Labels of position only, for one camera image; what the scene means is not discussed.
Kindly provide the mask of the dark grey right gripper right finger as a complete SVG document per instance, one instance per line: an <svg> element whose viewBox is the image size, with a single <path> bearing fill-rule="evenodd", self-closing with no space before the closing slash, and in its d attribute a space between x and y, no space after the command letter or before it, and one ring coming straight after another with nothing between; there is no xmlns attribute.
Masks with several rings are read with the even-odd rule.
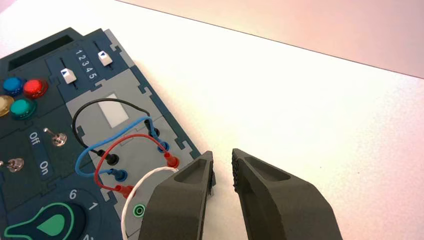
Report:
<svg viewBox="0 0 424 240"><path fill-rule="evenodd" d="M342 239L331 205L313 184L238 148L231 163L248 239Z"/></svg>

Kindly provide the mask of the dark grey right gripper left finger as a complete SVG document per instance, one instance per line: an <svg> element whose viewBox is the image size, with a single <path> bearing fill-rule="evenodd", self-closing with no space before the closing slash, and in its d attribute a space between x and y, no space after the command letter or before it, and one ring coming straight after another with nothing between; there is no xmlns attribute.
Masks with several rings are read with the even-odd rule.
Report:
<svg viewBox="0 0 424 240"><path fill-rule="evenodd" d="M200 240L206 202L214 185L213 153L208 150L154 189L140 240Z"/></svg>

